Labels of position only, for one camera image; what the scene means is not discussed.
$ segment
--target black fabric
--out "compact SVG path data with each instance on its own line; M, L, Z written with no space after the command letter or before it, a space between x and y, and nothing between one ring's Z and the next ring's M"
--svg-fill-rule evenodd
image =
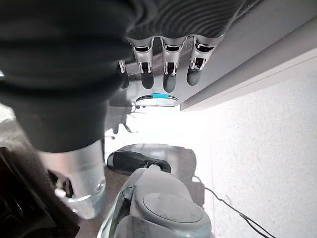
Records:
M149 0L5 0L0 3L0 102L32 145L66 152L104 136L106 100L121 86L124 36L156 16Z
M163 1L159 5L157 17L132 29L128 37L140 40L150 36L180 38L197 34L216 38L228 29L244 1Z

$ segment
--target dark object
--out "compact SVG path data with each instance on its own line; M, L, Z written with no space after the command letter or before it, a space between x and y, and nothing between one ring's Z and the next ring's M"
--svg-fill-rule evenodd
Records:
M121 86L121 88L127 88L127 87L129 87L129 79L128 79L128 73L127 73L127 71L125 71L123 74L123 84L122 84L122 86Z
M190 86L195 86L199 82L201 74L202 74L201 70L191 69L189 67L187 72L187 83Z
M136 40L151 36L180 38L221 36L230 26L244 0L161 0L157 16L128 33Z
M164 74L163 79L163 88L167 93L171 93L174 91L176 86L176 75L173 75L171 73Z
M167 74L164 74L163 78L163 88L167 93L173 92L176 86L176 74L173 74L174 64L167 64Z
M258 223L256 223L255 221L253 221L251 218L249 218L247 215L244 215L242 212L238 211L237 209L235 209L234 207L232 207L230 204L228 204L226 201L224 201L223 199L219 198L217 196L217 194L212 191L210 188L205 187L205 189L209 192L211 192L215 198L220 201L223 202L225 205L227 205L229 208L231 208L233 211L235 211L236 213L239 214L240 217L242 217L243 220L246 221L246 223L248 223L248 225L255 230L259 235L261 235L264 238L276 238L275 236L273 236L271 233L269 233L266 229L264 229L262 226L260 226Z
M123 81L118 61L131 53L124 36L156 16L156 3L12 0L0 10L0 101L32 145L67 152L101 139L106 100Z
M107 160L108 169L123 175L131 175L138 168L148 168L150 165L158 165L163 172L171 172L167 161L153 159L132 151L115 151Z
M143 87L145 87L146 89L151 89L154 85L153 73L148 73L147 71L144 71L144 73L141 73L141 81Z
M2 238L73 238L77 224L57 217L54 204L18 175L8 150L0 148L0 234Z

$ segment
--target silver metal cylinder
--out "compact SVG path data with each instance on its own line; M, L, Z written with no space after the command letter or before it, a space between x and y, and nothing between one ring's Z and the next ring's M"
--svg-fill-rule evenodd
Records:
M55 195L79 217L96 217L106 201L101 142L70 152L38 153L55 185Z

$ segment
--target robotic hand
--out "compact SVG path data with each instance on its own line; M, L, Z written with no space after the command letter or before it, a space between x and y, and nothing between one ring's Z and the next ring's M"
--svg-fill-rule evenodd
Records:
M74 0L66 4L58 0L8 0L0 3L0 70L4 74L0 80L0 102L13 108L32 146L39 151L55 195L78 216L95 217L104 202L106 180L100 140L104 137L107 100L120 86L128 85L123 60L134 52L142 83L150 89L152 81L144 84L143 78L153 77L152 42L154 37L160 37L163 87L172 92L184 41L194 38L187 81L195 85L244 2ZM177 224L175 229L192 227L198 234L200 229L210 228L205 213L191 203L183 184L156 166L137 171L144 175L135 181L138 187L131 201L134 217L121 222L127 226L147 224L146 219L152 215L151 221L156 219L165 227L172 223ZM143 182L145 178L158 184L154 190ZM159 185L155 181L158 179L170 181L173 186ZM162 203L163 210L158 210L153 200ZM181 210L166 214L171 206L179 209L180 204L192 214L183 214Z

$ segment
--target floor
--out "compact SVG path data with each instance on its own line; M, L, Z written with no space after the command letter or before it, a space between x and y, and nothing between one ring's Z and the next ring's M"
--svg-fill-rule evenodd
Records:
M198 113L178 107L122 109L127 116L107 118L125 125L117 134L105 132L106 157L124 148L167 159L210 216L216 238L260 236L204 187L276 237L315 238L316 78L288 80ZM10 110L0 107L0 121L10 117ZM126 177L106 171L106 179L108 210ZM83 221L78 237L96 235L103 217Z

